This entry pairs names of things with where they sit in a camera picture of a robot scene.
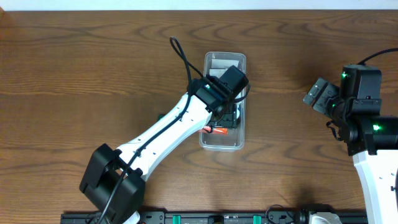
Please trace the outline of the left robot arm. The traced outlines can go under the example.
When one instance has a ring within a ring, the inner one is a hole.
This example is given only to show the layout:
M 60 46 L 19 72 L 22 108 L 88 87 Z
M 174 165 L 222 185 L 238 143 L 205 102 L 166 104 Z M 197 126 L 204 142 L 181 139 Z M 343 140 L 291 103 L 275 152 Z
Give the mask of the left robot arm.
M 212 76 L 190 80 L 180 101 L 147 131 L 111 149 L 102 144 L 91 155 L 80 191 L 100 210 L 88 223 L 137 223 L 146 182 L 155 168 L 213 115 L 240 100 L 246 78 Z

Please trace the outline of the green box white circle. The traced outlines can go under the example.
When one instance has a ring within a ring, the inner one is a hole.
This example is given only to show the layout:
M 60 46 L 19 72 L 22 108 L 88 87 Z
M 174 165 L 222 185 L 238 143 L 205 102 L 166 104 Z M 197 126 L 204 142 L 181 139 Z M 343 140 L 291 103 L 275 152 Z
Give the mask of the green box white circle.
M 160 114 L 160 115 L 158 115 L 157 120 L 160 121 L 164 116 L 165 116 L 165 114 Z

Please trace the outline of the red orange small box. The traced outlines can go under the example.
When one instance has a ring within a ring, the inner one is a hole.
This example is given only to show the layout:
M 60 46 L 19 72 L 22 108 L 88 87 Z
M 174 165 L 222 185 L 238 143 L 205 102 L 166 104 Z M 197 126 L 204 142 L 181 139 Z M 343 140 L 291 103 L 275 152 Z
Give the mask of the red orange small box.
M 220 134 L 220 135 L 227 135 L 228 134 L 228 128 L 220 128 L 220 127 L 214 127 L 214 126 L 205 126 L 201 130 L 199 130 L 200 133 L 207 133 L 207 134 Z

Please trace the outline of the dark bottle white cap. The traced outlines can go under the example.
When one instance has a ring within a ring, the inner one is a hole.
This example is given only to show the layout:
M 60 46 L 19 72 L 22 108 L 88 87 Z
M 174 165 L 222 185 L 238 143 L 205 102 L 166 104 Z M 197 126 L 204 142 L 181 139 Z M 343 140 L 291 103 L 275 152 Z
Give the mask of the dark bottle white cap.
M 239 105 L 234 105 L 234 116 L 235 116 L 235 120 L 239 121 L 240 120 L 240 106 Z

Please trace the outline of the clear plastic container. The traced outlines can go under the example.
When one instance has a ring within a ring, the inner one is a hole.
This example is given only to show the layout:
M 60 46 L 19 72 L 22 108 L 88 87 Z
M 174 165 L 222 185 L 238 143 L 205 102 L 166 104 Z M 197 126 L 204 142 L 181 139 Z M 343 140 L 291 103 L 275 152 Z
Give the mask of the clear plastic container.
M 230 66 L 236 66 L 246 73 L 246 56 L 235 52 L 208 52 L 205 55 L 204 73 L 220 77 Z M 228 129 L 227 135 L 200 133 L 200 146 L 209 151 L 234 152 L 244 146 L 246 101 L 236 103 L 240 106 L 240 120 L 236 129 Z

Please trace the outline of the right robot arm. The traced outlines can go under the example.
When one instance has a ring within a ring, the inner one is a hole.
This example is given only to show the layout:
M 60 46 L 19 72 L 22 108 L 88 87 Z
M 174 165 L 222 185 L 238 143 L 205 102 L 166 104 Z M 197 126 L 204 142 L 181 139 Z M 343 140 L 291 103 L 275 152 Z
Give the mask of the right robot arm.
M 382 116 L 380 78 L 319 78 L 303 102 L 330 119 L 359 175 L 369 223 L 397 222 L 397 118 Z

